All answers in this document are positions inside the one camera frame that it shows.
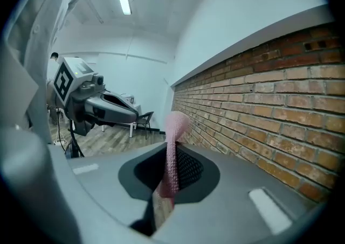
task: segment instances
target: wooden floor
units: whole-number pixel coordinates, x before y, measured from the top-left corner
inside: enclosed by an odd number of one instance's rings
[[[71,134],[67,130],[63,119],[60,119],[60,136],[67,140],[71,140]],[[102,127],[95,125],[95,127],[85,136],[75,134],[75,138],[80,146],[82,153],[86,156],[103,155],[110,153],[121,153],[131,149],[145,147],[146,145],[164,142],[165,135],[160,135],[159,132],[147,133],[147,140],[145,140],[144,130],[133,130],[133,137],[129,138],[129,128],[114,126],[105,126],[105,131],[102,132]],[[53,141],[56,139],[58,126],[50,123],[50,133]]]

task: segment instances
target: person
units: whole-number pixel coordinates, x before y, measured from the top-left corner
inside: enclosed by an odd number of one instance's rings
[[[56,72],[59,69],[60,65],[58,64],[58,58],[59,54],[57,52],[53,52],[50,56],[47,68],[47,83],[54,80]],[[49,106],[48,110],[50,111],[50,118],[52,124],[56,126],[58,124],[58,114],[56,112],[56,108]]]

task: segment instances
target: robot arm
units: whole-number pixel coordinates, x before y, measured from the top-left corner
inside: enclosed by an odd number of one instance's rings
[[[134,122],[138,112],[120,95],[107,91],[103,80],[81,58],[66,57],[47,84],[47,104],[64,109],[81,136],[95,124]]]

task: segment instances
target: chair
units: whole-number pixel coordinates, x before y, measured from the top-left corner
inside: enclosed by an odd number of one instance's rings
[[[145,140],[147,140],[147,131],[146,131],[146,126],[149,125],[150,133],[151,133],[151,126],[150,126],[150,120],[154,112],[148,112],[144,115],[139,116],[135,123],[136,124],[141,124],[145,126]]]

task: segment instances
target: black cable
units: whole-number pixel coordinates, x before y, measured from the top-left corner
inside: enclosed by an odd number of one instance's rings
[[[81,157],[85,157],[84,154],[81,152],[80,147],[78,146],[77,140],[74,137],[74,132],[73,132],[73,121],[70,120],[70,132],[71,132],[71,137],[72,137],[72,142],[75,145],[75,147],[77,148],[77,150],[80,153]]]
[[[63,148],[64,152],[66,152],[62,142],[61,142],[61,137],[60,137],[60,118],[59,118],[59,114],[60,114],[60,110],[58,109],[58,132],[59,132],[59,141],[60,141],[60,144],[61,144],[61,147]]]

